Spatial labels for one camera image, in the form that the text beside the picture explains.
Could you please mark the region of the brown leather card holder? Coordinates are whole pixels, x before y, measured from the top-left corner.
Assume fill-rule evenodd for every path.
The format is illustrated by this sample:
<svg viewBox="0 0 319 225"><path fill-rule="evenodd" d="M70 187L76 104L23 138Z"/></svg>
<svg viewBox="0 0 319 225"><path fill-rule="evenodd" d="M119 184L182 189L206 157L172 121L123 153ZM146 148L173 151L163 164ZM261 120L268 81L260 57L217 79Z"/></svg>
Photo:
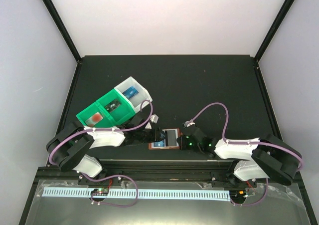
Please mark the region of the brown leather card holder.
<svg viewBox="0 0 319 225"><path fill-rule="evenodd" d="M180 137L180 130L179 129L164 129L164 131L166 131L166 130L176 130L177 134L178 134L177 138ZM177 146L177 147L165 146L164 148L152 148L152 143L149 143L148 146L149 146L149 150L168 150L168 149L179 149L180 148L179 146Z"/></svg>

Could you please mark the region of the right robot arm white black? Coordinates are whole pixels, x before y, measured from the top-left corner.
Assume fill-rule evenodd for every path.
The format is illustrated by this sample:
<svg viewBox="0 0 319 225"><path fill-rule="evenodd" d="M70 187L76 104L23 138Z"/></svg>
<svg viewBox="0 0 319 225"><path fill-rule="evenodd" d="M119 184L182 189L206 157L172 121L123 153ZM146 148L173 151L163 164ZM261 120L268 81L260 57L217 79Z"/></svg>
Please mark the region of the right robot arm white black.
<svg viewBox="0 0 319 225"><path fill-rule="evenodd" d="M233 160L227 182L233 187L252 179L270 179L289 186L301 165L301 154L271 134L250 140L223 140L207 136L197 126L177 138L181 150L201 152L212 159Z"/></svg>

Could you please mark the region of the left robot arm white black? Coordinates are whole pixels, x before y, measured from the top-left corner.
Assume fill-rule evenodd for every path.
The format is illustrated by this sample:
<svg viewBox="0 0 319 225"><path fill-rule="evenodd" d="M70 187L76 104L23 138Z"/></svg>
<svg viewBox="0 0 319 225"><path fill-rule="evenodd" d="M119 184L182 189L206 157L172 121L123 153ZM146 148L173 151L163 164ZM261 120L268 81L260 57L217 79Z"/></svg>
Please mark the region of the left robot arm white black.
<svg viewBox="0 0 319 225"><path fill-rule="evenodd" d="M97 156L89 156L94 148L133 146L144 143L164 142L167 132L157 125L158 116L138 114L129 121L111 128L91 128L72 122L46 145L49 162L60 171L84 173L95 184L103 184L107 172Z"/></svg>

